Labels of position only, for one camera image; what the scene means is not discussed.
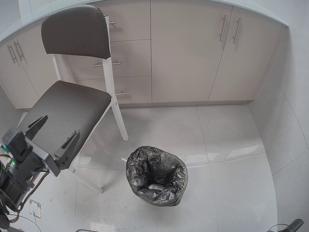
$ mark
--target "trash bin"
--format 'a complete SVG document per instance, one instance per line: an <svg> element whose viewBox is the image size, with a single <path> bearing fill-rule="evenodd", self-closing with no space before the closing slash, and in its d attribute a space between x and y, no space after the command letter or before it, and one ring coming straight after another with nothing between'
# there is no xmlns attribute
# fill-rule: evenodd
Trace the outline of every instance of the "trash bin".
<svg viewBox="0 0 309 232"><path fill-rule="evenodd" d="M135 195L155 206L178 205L188 183L183 161L151 146L139 147L131 153L126 175ZM159 188L150 189L150 185Z"/></svg>

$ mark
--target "white chair frame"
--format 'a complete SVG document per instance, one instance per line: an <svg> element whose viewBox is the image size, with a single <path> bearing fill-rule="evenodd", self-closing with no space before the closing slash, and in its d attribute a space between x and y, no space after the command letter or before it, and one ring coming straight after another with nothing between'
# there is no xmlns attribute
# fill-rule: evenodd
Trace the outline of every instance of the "white chair frame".
<svg viewBox="0 0 309 232"><path fill-rule="evenodd" d="M106 25L107 25L107 30L108 30L108 44L109 44L109 49L111 49L111 44L110 44L110 36L109 36L109 19L108 16L105 16L106 20ZM55 54L52 54L52 60L54 62L55 70L57 73L58 80L64 81L62 70L58 68L60 66L58 64L58 58L55 56ZM114 112L115 119L117 121L117 125L119 127L120 133L122 135L122 138L124 141L128 141L129 137L125 128L125 124L122 119L122 115L119 109L118 101L115 95L115 87L114 87L114 77L113 77L113 69L112 69L112 59L109 57L108 59L102 59L103 62L103 70L104 70L104 78L105 78L105 85L106 85L106 91L109 93L112 97L110 104L106 108L105 112L103 113L102 117L99 119L93 130L91 131L89 137L85 141L82 149L84 148L85 144L89 140L91 134L94 132L95 128L98 126L98 124L101 122L103 116L106 114L106 112L109 110L110 107L112 107L112 110ZM103 193L103 189L98 187L96 184L91 182L88 177L84 176L81 174L75 167L72 165L68 168L68 170L75 175L77 178L79 178L81 181L89 185L91 188L95 189L99 193Z"/></svg>

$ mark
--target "chair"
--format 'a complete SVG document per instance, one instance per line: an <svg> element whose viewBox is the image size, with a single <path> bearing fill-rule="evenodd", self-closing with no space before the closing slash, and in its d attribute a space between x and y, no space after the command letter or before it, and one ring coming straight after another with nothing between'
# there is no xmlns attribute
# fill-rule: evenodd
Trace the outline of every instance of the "chair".
<svg viewBox="0 0 309 232"><path fill-rule="evenodd" d="M47 54L52 54L58 76L20 123L25 132L28 125L48 115L48 120L34 137L33 142L55 157L55 151L79 130L80 139L72 155L61 167L69 169L80 180L102 193L103 190L79 173L72 161L84 147L91 134L112 107L124 141L128 134L115 95L112 60L110 54L108 16L93 5L80 5L49 15L41 27L42 41ZM58 68L57 54L102 58L107 92L74 83L64 82Z"/></svg>

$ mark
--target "trash bag liner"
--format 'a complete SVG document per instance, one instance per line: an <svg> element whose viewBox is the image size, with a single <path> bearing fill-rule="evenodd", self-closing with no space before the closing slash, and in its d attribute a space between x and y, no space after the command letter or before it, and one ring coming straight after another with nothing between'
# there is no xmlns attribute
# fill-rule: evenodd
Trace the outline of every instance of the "trash bag liner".
<svg viewBox="0 0 309 232"><path fill-rule="evenodd" d="M156 206L178 205L188 183L183 161L151 146L139 147L131 153L126 174L135 195ZM165 189L149 189L151 184L161 184Z"/></svg>

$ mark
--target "black plastic bag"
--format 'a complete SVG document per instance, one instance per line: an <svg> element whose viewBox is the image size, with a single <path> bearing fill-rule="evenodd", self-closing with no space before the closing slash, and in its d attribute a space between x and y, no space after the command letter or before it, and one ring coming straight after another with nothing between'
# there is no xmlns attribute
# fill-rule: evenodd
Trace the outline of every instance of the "black plastic bag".
<svg viewBox="0 0 309 232"><path fill-rule="evenodd" d="M126 174L132 191L156 206L178 205L188 184L187 167L183 161L151 146L139 147L131 153ZM165 189L149 189L151 184L161 184Z"/></svg>

